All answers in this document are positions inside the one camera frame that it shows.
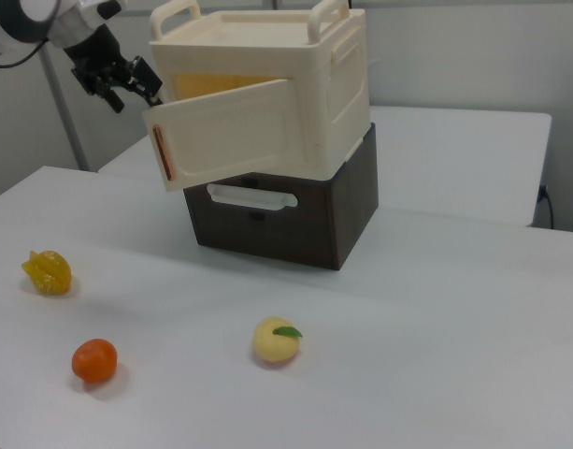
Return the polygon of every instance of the box handle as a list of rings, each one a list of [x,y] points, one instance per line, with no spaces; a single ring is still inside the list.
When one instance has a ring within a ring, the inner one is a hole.
[[[319,44],[322,40],[320,28],[322,22],[337,10],[342,21],[349,18],[349,2],[347,0],[322,0],[316,5],[308,16],[307,34],[309,44]]]
[[[208,184],[208,193],[216,203],[245,208],[282,210],[287,206],[294,208],[298,205],[298,200],[293,194],[248,189],[234,185]]]
[[[172,0],[165,5],[161,5],[153,10],[150,18],[150,29],[153,40],[162,40],[164,34],[162,33],[162,24],[166,19],[169,19],[175,14],[178,14],[184,9],[189,10],[191,19],[196,20],[201,17],[201,9],[196,0]]]

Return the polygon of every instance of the table surface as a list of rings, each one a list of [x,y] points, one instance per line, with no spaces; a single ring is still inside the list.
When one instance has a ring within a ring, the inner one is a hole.
[[[75,280],[38,295],[53,249]],[[251,355],[262,318],[304,334]],[[72,374],[112,341],[107,383]],[[0,196],[0,448],[573,448],[573,234],[379,207],[341,271],[196,245],[161,183],[42,168]]]
[[[550,115],[374,106],[371,120],[382,206],[532,223]],[[162,183],[148,137],[99,172]]]

